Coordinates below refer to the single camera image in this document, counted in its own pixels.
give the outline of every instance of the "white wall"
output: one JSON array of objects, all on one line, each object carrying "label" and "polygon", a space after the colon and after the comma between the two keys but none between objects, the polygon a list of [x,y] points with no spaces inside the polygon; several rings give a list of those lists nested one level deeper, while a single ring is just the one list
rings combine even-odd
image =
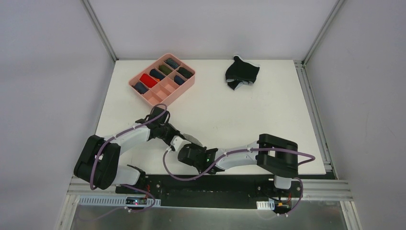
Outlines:
[{"label": "white wall", "polygon": [[349,0],[307,74],[364,229],[404,229],[406,1]]},{"label": "white wall", "polygon": [[336,0],[91,0],[119,58],[303,59]]},{"label": "white wall", "polygon": [[113,62],[80,1],[0,2],[0,229],[50,230]]}]

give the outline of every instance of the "white table surface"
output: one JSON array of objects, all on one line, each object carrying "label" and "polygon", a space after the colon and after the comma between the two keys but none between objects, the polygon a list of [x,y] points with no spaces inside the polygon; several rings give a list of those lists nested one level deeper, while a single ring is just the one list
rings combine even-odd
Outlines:
[{"label": "white table surface", "polygon": [[[117,61],[101,112],[96,135],[106,136],[144,118],[150,107],[136,95],[128,80],[153,60]],[[298,150],[316,160],[299,166],[300,174],[325,174],[323,160],[292,60],[250,60],[260,70],[252,86],[233,91],[225,72],[233,60],[185,60],[196,70],[195,84],[173,102],[170,123],[182,133],[211,148],[232,148],[258,140],[268,133],[294,141]],[[168,146],[159,139],[135,146],[120,157],[120,164],[139,167],[147,174],[167,174],[162,155]],[[299,161],[306,158],[299,156]],[[167,165],[175,174],[197,174],[194,167],[171,152]],[[239,166],[218,174],[269,174],[257,165]]]}]

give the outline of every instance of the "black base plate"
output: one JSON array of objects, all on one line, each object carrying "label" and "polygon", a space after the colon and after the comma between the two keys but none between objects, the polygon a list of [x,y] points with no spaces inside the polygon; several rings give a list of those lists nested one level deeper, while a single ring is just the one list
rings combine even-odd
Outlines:
[{"label": "black base plate", "polygon": [[[189,178],[193,175],[178,176]],[[161,199],[161,206],[167,207],[208,207],[256,209],[257,201],[266,201],[268,196],[278,197],[274,191],[273,175],[205,175],[193,181],[178,181],[169,175],[147,175],[146,183],[151,194]],[[301,179],[335,179],[332,172],[326,175],[301,175]],[[293,181],[287,197],[299,197],[299,182]],[[129,188],[116,188],[118,194],[139,194]]]}]

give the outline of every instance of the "red sock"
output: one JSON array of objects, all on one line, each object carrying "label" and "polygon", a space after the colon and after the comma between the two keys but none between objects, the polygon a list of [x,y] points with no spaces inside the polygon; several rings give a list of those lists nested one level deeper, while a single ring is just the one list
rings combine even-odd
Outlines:
[{"label": "red sock", "polygon": [[140,82],[144,83],[147,87],[152,88],[154,87],[154,85],[157,84],[157,81],[152,79],[152,77],[150,77],[148,74],[144,73],[141,77],[140,77]]}]

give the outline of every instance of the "white robotic arm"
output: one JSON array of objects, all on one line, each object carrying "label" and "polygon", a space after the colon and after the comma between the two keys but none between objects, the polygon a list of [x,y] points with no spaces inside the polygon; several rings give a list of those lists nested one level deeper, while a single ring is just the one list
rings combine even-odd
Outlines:
[{"label": "white robotic arm", "polygon": [[[147,122],[158,115],[164,114],[154,122],[146,126],[134,129],[137,125]],[[159,107],[154,107],[145,119],[140,119],[136,123],[119,135],[99,137],[93,135],[89,137],[83,148],[82,154],[75,166],[74,174],[85,180],[90,181],[92,167],[95,161],[95,155],[104,144],[102,155],[98,159],[96,169],[94,170],[93,184],[100,188],[106,189],[112,184],[136,184],[142,170],[134,166],[119,166],[119,157],[135,145],[149,141],[153,138],[162,139],[172,151],[177,152],[178,160],[187,165],[193,166],[199,173],[208,169],[208,167],[220,156],[225,155],[233,150],[247,149],[245,152],[239,152],[227,157],[223,157],[216,162],[208,173],[225,171],[229,168],[241,165],[256,164],[265,170],[275,174],[275,181],[278,188],[289,189],[290,179],[297,176],[297,155],[285,152],[276,152],[275,157],[268,155],[268,151],[252,151],[251,149],[264,148],[282,148],[288,150],[297,150],[297,144],[282,138],[269,134],[261,134],[259,140],[245,146],[232,149],[207,149],[202,147],[196,141],[187,140],[187,135],[181,134],[171,124],[168,123],[169,112]]]}]

